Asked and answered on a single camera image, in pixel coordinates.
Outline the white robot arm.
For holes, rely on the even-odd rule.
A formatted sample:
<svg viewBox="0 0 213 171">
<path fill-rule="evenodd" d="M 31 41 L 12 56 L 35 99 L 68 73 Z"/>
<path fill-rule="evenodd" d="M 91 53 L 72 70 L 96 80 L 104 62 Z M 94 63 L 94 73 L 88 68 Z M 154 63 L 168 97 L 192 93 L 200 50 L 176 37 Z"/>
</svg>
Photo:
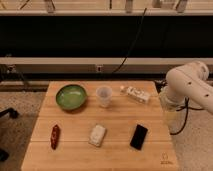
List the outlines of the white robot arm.
<svg viewBox="0 0 213 171">
<path fill-rule="evenodd" d="M 166 86 L 159 93 L 162 108 L 166 112 L 185 109 L 188 114 L 189 100 L 192 100 L 213 115 L 213 87 L 206 83 L 208 77 L 209 69 L 201 61 L 170 69 L 166 74 Z M 171 135 L 178 135 L 183 131 L 187 114 L 183 126 L 177 132 L 171 132 Z"/>
</svg>

